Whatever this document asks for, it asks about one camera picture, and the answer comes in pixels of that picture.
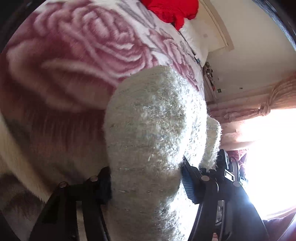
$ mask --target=pink curtain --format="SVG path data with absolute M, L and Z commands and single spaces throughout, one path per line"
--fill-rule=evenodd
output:
M 208 108 L 222 126 L 220 149 L 246 149 L 257 140 L 256 128 L 264 123 L 255 117 L 266 116 L 271 110 L 296 108 L 296 72 L 275 84 L 270 93 L 219 102 Z
M 264 102 L 260 102 L 262 99 L 258 97 L 257 99 L 257 103 L 246 101 L 243 104 L 242 98 L 223 109 L 219 108 L 219 104 L 211 105 L 210 115 L 220 123 L 229 123 L 266 116 L 271 109 L 296 108 L 296 72 L 277 83 Z

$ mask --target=fuzzy white sock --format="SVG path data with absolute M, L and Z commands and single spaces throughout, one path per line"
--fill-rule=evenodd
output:
M 201 167 L 206 169 L 216 169 L 216 159 L 221 141 L 222 129 L 218 121 L 207 117 L 207 142 L 205 153 L 202 157 Z
M 201 162 L 206 119 L 200 93 L 170 67 L 145 69 L 119 85 L 104 124 L 112 241 L 188 239 L 197 205 L 180 185 L 179 164 L 184 154 L 191 165 Z

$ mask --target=curtain tie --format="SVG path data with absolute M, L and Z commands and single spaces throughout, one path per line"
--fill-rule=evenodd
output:
M 270 110 L 271 109 L 270 109 L 270 106 L 269 106 L 268 102 L 264 103 L 264 104 L 261 105 L 258 115 L 266 116 L 266 115 L 268 115 L 270 113 Z

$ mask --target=wall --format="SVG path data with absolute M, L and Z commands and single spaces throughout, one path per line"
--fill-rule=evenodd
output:
M 203 46 L 207 47 L 209 52 L 225 47 L 225 43 L 215 22 L 212 20 L 201 1 L 196 18 L 190 22 L 196 32 L 202 33 L 205 42 Z
M 208 61 L 218 101 L 249 91 L 296 71 L 296 52 L 276 23 L 251 0 L 211 0 L 234 44 L 234 50 Z

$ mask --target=pink rose pattern blanket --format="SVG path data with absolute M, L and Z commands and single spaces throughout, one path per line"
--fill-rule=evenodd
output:
M 137 0 L 50 1 L 19 27 L 0 55 L 0 109 L 51 189 L 80 183 L 107 165 L 107 103 L 121 81 L 156 65 L 172 66 L 203 93 L 187 43 Z M 5 178 L 0 195 L 17 183 Z M 0 209 L 8 217 L 21 199 L 10 197 Z M 18 225 L 21 232 L 25 224 Z

